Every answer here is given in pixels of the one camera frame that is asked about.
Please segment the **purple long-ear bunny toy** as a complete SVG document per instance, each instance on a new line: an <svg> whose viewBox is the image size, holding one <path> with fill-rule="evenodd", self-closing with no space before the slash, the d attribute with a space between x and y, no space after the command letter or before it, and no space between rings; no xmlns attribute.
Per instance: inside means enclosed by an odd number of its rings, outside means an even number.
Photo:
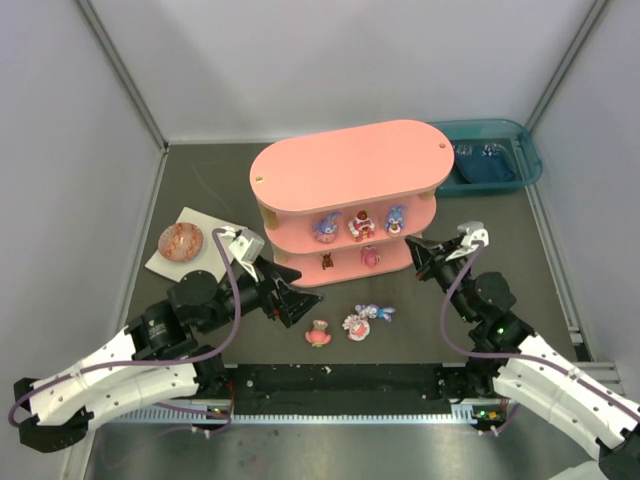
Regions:
<svg viewBox="0 0 640 480"><path fill-rule="evenodd" d="M387 213L384 230L391 236L399 236L405 228L404 215L407 210L406 205L392 205Z"/></svg>

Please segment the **pink doll green bow toy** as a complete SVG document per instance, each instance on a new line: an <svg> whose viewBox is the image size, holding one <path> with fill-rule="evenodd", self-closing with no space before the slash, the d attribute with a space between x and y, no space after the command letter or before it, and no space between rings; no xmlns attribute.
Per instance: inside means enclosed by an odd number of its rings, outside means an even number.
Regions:
<svg viewBox="0 0 640 480"><path fill-rule="evenodd" d="M314 348L321 348L328 345L332 336L327 331L328 322L324 320L314 320L312 322L312 328L305 333L305 340Z"/></svg>

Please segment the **purple bunny head toy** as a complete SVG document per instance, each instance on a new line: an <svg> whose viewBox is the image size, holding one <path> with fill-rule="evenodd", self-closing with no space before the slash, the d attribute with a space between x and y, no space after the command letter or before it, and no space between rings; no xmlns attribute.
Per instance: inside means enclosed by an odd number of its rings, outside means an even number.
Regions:
<svg viewBox="0 0 640 480"><path fill-rule="evenodd" d="M316 241L324 244L332 243L339 229L337 219L342 215L340 211L333 211L318 220L312 227Z"/></svg>

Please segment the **red strawberry cake toy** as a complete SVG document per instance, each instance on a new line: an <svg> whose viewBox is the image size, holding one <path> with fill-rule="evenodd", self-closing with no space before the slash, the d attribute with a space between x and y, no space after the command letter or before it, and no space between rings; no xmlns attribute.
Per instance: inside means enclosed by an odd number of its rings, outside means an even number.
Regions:
<svg viewBox="0 0 640 480"><path fill-rule="evenodd" d="M362 242L375 235L375 222L367 210L360 210L348 222L348 228L352 238L356 242Z"/></svg>

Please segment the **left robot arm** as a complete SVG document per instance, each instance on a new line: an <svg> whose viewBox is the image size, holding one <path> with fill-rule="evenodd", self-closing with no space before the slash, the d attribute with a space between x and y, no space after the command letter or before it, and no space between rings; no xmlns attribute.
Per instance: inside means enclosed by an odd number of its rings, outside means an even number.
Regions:
<svg viewBox="0 0 640 480"><path fill-rule="evenodd" d="M255 310L291 327L323 299L294 286L300 272L264 258L254 273L219 281L203 270L186 274L166 299L130 320L109 342L49 378L13 386L9 422L19 441L41 453L66 449L110 420L173 399L212 398L228 386L222 360L230 342L201 345L198 335L225 325L239 329Z"/></svg>

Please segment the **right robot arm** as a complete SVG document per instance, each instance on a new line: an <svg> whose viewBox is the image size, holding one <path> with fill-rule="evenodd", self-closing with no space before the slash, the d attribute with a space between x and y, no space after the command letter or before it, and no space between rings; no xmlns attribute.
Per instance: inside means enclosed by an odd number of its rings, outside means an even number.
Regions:
<svg viewBox="0 0 640 480"><path fill-rule="evenodd" d="M465 376L479 396L509 398L569 436L607 479L639 476L639 405L622 397L554 350L512 310L516 298L499 272L471 267L487 240L465 235L434 243L405 240L416 277L445 294L440 312L455 309L473 324Z"/></svg>

